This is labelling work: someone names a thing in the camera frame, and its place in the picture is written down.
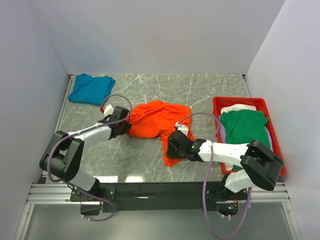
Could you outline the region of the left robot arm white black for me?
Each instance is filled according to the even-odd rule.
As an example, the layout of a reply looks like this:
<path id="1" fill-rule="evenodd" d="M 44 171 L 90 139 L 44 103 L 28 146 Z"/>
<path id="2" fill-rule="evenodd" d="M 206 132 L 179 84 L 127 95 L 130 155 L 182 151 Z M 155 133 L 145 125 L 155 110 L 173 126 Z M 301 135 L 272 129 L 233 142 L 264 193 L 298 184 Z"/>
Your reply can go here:
<path id="1" fill-rule="evenodd" d="M 81 169 L 83 154 L 92 146 L 124 135 L 131 128 L 126 120 L 130 111 L 108 104 L 103 108 L 104 118 L 96 124 L 75 132 L 55 132 L 39 161 L 43 171 L 79 189 L 88 201 L 100 195 L 100 181 Z"/>

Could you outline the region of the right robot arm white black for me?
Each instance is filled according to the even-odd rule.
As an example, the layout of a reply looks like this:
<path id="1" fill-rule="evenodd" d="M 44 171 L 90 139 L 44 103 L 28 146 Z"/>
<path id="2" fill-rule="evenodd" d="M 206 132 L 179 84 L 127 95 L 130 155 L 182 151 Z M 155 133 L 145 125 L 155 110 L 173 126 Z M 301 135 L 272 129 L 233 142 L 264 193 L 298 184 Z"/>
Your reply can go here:
<path id="1" fill-rule="evenodd" d="M 222 198 L 230 200 L 243 189 L 258 187 L 273 191 L 284 166 L 283 160 L 259 140 L 228 144 L 206 139 L 190 140 L 180 130 L 168 137 L 167 157 L 191 162 L 218 162 L 241 167 L 230 173 L 219 187 Z"/>

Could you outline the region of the orange t shirt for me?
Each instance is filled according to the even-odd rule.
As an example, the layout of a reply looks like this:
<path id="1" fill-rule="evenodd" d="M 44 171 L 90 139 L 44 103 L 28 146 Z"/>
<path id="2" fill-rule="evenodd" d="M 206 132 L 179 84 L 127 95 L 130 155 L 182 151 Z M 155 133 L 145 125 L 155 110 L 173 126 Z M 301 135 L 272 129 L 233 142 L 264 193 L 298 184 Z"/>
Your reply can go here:
<path id="1" fill-rule="evenodd" d="M 153 139 L 158 137 L 162 141 L 163 162 L 166 167 L 172 167 L 182 161 L 181 158 L 167 157 L 168 137 L 173 133 L 177 122 L 182 121 L 187 126 L 187 137 L 194 141 L 191 132 L 191 109 L 181 104 L 172 104 L 160 100 L 153 100 L 140 104 L 132 109 L 128 123 L 131 128 L 127 135 L 140 139 Z"/>

